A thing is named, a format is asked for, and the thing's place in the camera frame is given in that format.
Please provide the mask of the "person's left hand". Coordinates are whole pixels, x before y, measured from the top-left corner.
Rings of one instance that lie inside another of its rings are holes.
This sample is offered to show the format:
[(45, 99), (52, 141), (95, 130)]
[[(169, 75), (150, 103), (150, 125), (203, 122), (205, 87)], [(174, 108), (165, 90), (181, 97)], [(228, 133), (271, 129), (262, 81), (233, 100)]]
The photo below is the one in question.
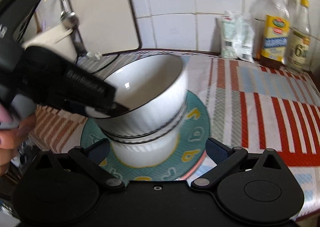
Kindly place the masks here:
[(28, 137), (36, 125), (36, 115), (33, 113), (20, 122), (18, 128), (1, 130), (1, 176), (9, 168), (10, 161), (17, 156), (18, 147)]

